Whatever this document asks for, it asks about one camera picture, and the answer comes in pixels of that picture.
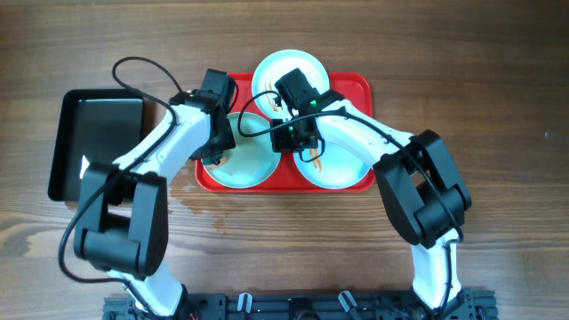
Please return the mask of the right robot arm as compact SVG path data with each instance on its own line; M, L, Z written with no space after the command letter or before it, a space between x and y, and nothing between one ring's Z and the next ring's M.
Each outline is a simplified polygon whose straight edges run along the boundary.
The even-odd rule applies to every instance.
M271 127L273 137L296 148L306 138L331 142L373 168L388 219L412 248L415 295L437 317L449 313L461 291L455 250L472 200L442 138L390 128L334 90L280 89L275 103L290 118Z

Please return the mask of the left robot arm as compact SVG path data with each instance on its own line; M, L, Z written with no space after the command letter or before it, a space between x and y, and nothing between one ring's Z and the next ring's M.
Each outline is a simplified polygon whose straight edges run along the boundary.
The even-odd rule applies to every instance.
M137 147L113 164L84 173L79 210L65 231L77 258L107 273L131 294L135 315L195 319L184 284L164 255L168 244L167 187L189 159L233 148L227 114L234 89L179 92L167 114Z

